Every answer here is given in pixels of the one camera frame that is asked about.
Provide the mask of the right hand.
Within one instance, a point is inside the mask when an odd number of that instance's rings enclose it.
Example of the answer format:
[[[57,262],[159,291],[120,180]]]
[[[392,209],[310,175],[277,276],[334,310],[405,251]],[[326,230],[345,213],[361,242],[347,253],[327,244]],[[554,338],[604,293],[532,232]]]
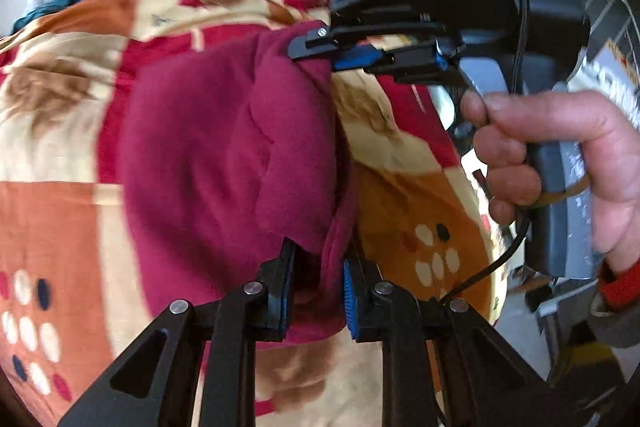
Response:
[[[469,91],[461,110],[477,127],[475,154],[488,167],[495,221],[508,225],[540,196],[541,179],[525,165],[528,144],[577,142],[591,179],[594,248],[616,275],[639,261],[639,131],[611,101],[593,91],[485,98]]]

